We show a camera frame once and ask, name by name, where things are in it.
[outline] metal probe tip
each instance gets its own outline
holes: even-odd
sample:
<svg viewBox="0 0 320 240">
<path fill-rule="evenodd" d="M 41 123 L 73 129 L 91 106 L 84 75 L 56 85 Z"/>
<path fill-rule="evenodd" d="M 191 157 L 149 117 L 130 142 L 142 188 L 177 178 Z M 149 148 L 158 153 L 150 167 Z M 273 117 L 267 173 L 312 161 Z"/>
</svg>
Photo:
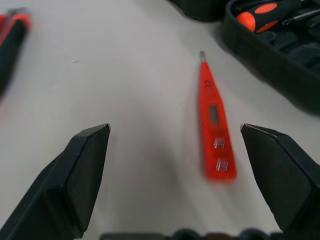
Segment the metal probe tip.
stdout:
<svg viewBox="0 0 320 240">
<path fill-rule="evenodd" d="M 201 62 L 205 62 L 206 61 L 206 55 L 205 55 L 205 52 L 204 51 L 201 51 L 200 52 L 200 59 L 201 59 Z"/>
</svg>

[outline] red and black handle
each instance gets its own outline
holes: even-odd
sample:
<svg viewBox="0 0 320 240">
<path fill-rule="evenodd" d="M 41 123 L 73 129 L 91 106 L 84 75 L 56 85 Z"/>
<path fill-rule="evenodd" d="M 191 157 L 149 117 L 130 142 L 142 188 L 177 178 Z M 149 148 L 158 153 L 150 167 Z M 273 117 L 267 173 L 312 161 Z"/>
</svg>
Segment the red and black handle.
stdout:
<svg viewBox="0 0 320 240">
<path fill-rule="evenodd" d="M 254 33 L 262 33 L 302 6 L 301 0 L 282 0 L 259 4 L 240 13 L 236 19 Z"/>
<path fill-rule="evenodd" d="M 23 40 L 31 27 L 24 8 L 0 14 L 0 93 L 7 86 Z"/>
</svg>

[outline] white table surface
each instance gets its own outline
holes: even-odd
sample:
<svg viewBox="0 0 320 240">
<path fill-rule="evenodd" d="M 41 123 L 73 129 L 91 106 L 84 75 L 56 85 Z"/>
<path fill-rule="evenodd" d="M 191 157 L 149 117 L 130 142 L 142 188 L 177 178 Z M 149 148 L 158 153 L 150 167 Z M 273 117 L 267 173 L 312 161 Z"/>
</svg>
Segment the white table surface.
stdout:
<svg viewBox="0 0 320 240">
<path fill-rule="evenodd" d="M 0 103 L 0 226 L 73 135 L 109 123 L 103 179 L 83 239 L 185 227 L 201 234 L 278 230 L 240 125 L 286 133 L 319 163 L 320 120 L 222 48 L 220 23 L 187 19 L 166 0 L 0 3 L 2 10 L 27 7 L 33 19 Z M 238 169 L 232 185 L 201 175 L 201 50 L 225 104 Z"/>
</svg>

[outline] white surface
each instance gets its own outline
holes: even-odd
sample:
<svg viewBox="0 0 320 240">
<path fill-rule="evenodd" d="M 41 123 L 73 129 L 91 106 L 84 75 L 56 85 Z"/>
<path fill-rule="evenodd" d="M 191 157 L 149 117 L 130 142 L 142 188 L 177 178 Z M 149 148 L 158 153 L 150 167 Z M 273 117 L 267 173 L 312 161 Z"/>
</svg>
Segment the white surface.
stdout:
<svg viewBox="0 0 320 240">
<path fill-rule="evenodd" d="M 278 229 L 255 183 L 240 124 L 286 133 L 318 160 L 320 121 L 223 50 L 220 23 L 187 19 L 165 0 L 0 3 L 3 10 L 25 6 L 33 19 L 0 104 L 0 226 L 73 135 L 109 123 L 102 184 L 83 239 L 183 227 L 202 234 Z M 200 50 L 224 99 L 238 168 L 233 185 L 201 176 Z"/>
</svg>

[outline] screwdriver handle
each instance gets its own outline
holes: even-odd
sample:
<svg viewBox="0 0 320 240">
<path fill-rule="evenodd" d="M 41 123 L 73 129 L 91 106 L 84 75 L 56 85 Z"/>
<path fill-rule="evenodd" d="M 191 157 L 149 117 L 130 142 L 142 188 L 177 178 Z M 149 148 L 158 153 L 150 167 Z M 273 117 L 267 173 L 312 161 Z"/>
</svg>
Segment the screwdriver handle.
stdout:
<svg viewBox="0 0 320 240">
<path fill-rule="evenodd" d="M 301 0 L 283 0 L 257 5 L 240 13 L 236 19 L 251 32 L 262 33 L 301 8 Z"/>
</svg>

